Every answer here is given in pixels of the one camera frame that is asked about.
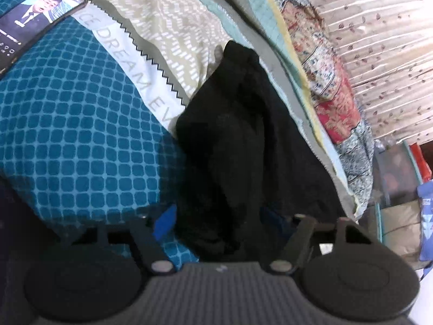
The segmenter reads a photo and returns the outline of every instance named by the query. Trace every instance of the black zigzag line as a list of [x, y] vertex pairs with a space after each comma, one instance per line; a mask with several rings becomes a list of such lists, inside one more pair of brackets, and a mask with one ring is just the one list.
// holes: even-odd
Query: black zigzag line
[[152, 62], [152, 65], [156, 65], [156, 66], [157, 66], [157, 67], [156, 67], [157, 70], [162, 71], [162, 76], [163, 76], [163, 78], [166, 79], [166, 84], [168, 84], [168, 85], [171, 86], [171, 88], [172, 88], [171, 91], [176, 93], [176, 98], [179, 99], [179, 100], [181, 101], [181, 105], [182, 105], [182, 106], [186, 106], [186, 105], [183, 103], [183, 98], [182, 98], [181, 96], [179, 96], [179, 92], [178, 92], [176, 89], [174, 89], [173, 84], [170, 83], [170, 82], [168, 81], [168, 77], [167, 77], [166, 75], [164, 75], [164, 70], [163, 70], [162, 68], [160, 68], [159, 63], [158, 63], [158, 62], [155, 62], [154, 59], [153, 59], [153, 57], [149, 57], [149, 55], [146, 54], [146, 53], [144, 53], [143, 50], [139, 50], [139, 49], [138, 49], [138, 45], [136, 44], [135, 39], [131, 36], [131, 32], [129, 32], [129, 31], [126, 29], [126, 27], [123, 25], [123, 23], [121, 23], [121, 22], [119, 22], [118, 20], [116, 20], [116, 19], [115, 19], [112, 15], [110, 15], [110, 14], [109, 14], [105, 9], [103, 9], [102, 7], [100, 7], [99, 5], [97, 5], [96, 3], [94, 3], [93, 0], [89, 0], [89, 2], [93, 3], [93, 4], [94, 4], [97, 8], [99, 8], [102, 12], [106, 13], [106, 14], [107, 14], [107, 15], [108, 15], [108, 16], [109, 16], [113, 21], [115, 21], [115, 22], [117, 22], [117, 23], [120, 24], [120, 28], [124, 30], [124, 33], [127, 33], [127, 34], [128, 34], [128, 38], [130, 38], [130, 39], [133, 41], [133, 44], [135, 45], [136, 50], [140, 52], [140, 55], [141, 55], [141, 56], [146, 56], [146, 61], [149, 61], [149, 60], [150, 60], [150, 61]]

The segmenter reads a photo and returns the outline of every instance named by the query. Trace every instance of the beige curtain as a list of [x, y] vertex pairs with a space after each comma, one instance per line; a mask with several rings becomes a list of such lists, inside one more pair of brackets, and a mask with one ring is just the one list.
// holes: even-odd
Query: beige curtain
[[433, 0], [310, 0], [376, 138], [433, 140]]

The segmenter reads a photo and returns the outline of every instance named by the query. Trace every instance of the red floral fabric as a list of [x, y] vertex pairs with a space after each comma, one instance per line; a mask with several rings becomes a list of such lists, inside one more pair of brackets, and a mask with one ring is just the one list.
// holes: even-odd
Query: red floral fabric
[[339, 144], [361, 120], [341, 59], [309, 0], [275, 1], [307, 74], [316, 113], [333, 143]]

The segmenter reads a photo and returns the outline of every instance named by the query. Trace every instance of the video on phone screen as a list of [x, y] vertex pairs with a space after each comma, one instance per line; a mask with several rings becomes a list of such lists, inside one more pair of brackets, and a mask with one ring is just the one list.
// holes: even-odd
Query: video on phone screen
[[0, 17], [0, 68], [14, 53], [83, 0], [25, 0]]

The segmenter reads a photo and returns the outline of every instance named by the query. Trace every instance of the man's suit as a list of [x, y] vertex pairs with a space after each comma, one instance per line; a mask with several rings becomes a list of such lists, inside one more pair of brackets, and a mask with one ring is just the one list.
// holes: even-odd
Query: man's suit
[[30, 7], [30, 5], [19, 4], [14, 9], [10, 10], [6, 15], [0, 18], [0, 29], [22, 43], [31, 40], [38, 32], [41, 32], [49, 25], [50, 22], [43, 13], [39, 13], [33, 19], [27, 21], [24, 27], [15, 24], [16, 20], [24, 23], [28, 19], [28, 17], [22, 18], [22, 16]]

